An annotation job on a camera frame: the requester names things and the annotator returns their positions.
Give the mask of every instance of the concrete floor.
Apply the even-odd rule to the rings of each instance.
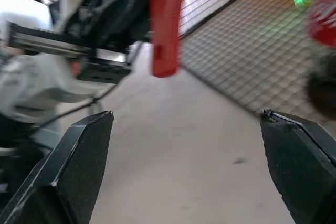
[[[91,224],[293,224],[258,121],[183,69],[150,76],[149,50],[103,102],[115,123]]]

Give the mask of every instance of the red handle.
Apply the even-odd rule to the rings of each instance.
[[[179,21],[182,0],[150,0],[153,75],[164,78],[179,68]]]

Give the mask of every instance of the red object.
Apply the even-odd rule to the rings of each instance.
[[[336,47],[336,0],[314,0],[308,28],[313,39]]]
[[[179,68],[179,21],[182,0],[150,0],[153,75],[164,78]]]

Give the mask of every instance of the gray floor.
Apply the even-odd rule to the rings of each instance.
[[[258,121],[185,70],[150,76],[149,55],[104,100],[116,121],[91,224],[293,224]]]

